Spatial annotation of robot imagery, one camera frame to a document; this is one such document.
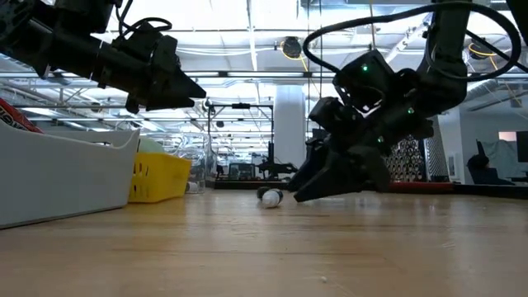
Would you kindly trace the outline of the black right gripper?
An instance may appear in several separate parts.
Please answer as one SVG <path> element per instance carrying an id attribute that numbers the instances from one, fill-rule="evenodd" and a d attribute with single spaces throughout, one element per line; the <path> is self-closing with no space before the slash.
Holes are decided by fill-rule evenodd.
<path id="1" fill-rule="evenodd" d="M 340 149 L 354 147 L 339 153 L 322 139 L 307 141 L 306 159 L 289 183 L 298 202 L 366 190 L 387 191 L 390 173 L 378 149 L 390 148 L 408 136 L 433 136 L 432 121 L 406 103 L 382 106 L 364 117 L 336 97 L 324 97 L 310 111 L 309 119 L 328 132 L 327 144 Z"/>

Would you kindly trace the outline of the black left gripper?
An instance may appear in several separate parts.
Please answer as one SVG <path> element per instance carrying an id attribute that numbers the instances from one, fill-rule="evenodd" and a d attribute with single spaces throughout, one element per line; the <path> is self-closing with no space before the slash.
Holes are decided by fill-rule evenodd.
<path id="1" fill-rule="evenodd" d="M 205 90 L 180 70 L 177 40 L 160 33 L 134 33 L 103 45 L 92 80 L 99 87 L 114 87 L 127 93 L 125 109 L 133 114 L 147 111 L 191 108 L 190 98 L 205 98 Z"/>

